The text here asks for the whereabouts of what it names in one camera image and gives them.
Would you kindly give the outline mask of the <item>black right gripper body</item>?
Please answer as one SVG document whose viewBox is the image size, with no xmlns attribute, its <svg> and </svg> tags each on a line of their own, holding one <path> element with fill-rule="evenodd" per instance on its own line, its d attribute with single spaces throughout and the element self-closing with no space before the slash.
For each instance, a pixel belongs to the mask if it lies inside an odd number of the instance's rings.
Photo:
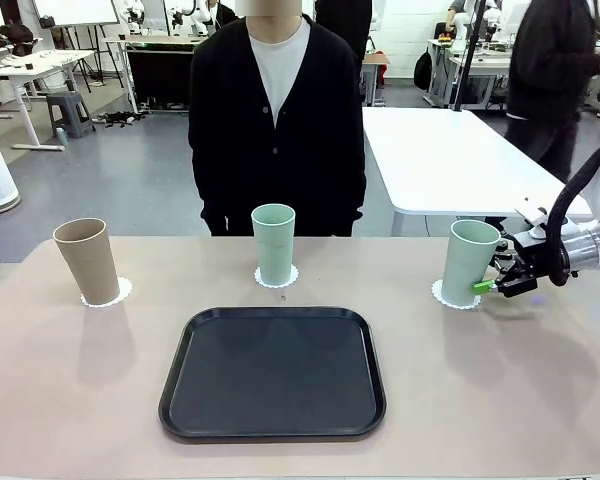
<svg viewBox="0 0 600 480">
<path fill-rule="evenodd" d="M 524 280 L 551 277 L 555 267 L 555 245 L 546 239 L 517 237 L 519 270 Z"/>
</svg>

